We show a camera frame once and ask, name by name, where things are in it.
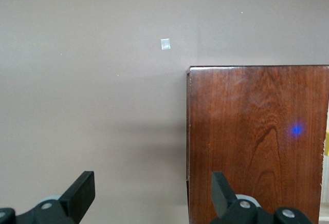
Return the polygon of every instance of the wooden panel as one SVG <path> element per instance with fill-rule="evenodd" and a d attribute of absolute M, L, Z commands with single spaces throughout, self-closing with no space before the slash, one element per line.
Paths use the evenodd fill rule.
<path fill-rule="evenodd" d="M 216 216 L 213 171 L 271 213 L 294 207 L 318 222 L 328 77 L 327 66 L 190 68 L 190 223 Z"/>

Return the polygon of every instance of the screw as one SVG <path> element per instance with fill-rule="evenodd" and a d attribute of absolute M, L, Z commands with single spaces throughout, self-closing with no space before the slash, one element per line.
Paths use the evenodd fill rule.
<path fill-rule="evenodd" d="M 247 201 L 241 201 L 240 206 L 245 209 L 249 209 L 251 207 L 250 203 L 248 203 Z"/>
<path fill-rule="evenodd" d="M 294 218 L 295 214 L 291 210 L 283 210 L 282 214 L 288 218 Z"/>
<path fill-rule="evenodd" d="M 46 209 L 49 209 L 51 206 L 52 206 L 52 204 L 50 202 L 48 202 L 48 203 L 45 203 L 44 205 L 42 205 L 41 209 L 46 210 Z"/>

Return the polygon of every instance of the wood grain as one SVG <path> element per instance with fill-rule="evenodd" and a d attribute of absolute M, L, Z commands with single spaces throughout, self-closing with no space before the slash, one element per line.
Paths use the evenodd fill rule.
<path fill-rule="evenodd" d="M 328 66 L 191 67 L 187 83 L 190 223 L 216 216 L 213 171 L 270 213 L 294 207 L 318 223 Z"/>

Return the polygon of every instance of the blue light spot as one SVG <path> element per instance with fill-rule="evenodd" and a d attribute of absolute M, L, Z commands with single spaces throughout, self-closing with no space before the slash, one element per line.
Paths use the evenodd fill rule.
<path fill-rule="evenodd" d="M 299 137 L 300 135 L 302 135 L 303 133 L 303 126 L 300 124 L 296 124 L 291 128 L 291 133 L 295 136 L 295 137 Z"/>

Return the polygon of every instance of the dark wood surface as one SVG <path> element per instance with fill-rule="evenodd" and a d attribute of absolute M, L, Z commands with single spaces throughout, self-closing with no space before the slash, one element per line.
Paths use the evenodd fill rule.
<path fill-rule="evenodd" d="M 187 89 L 190 223 L 216 216 L 213 171 L 266 211 L 294 207 L 318 223 L 329 68 L 191 67 Z"/>

